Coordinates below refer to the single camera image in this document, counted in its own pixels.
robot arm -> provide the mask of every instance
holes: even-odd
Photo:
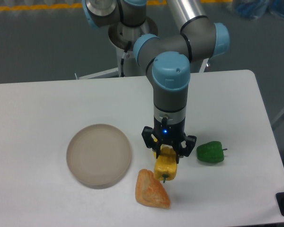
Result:
[[[154,128],[144,128],[144,142],[156,152],[157,158],[162,144],[172,146],[178,163],[180,157],[190,155],[196,142],[195,136],[184,133],[189,64],[226,52],[229,34],[224,25],[209,21],[198,0],[167,0],[167,3],[180,34],[167,39],[143,35],[133,52],[153,86]]]

black cable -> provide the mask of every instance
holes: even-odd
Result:
[[[124,65],[124,58],[126,56],[126,53],[128,52],[128,50],[132,47],[132,42],[128,41],[125,49],[124,49],[124,53],[123,56],[121,58],[121,77],[124,77],[124,72],[123,72],[123,65]]]

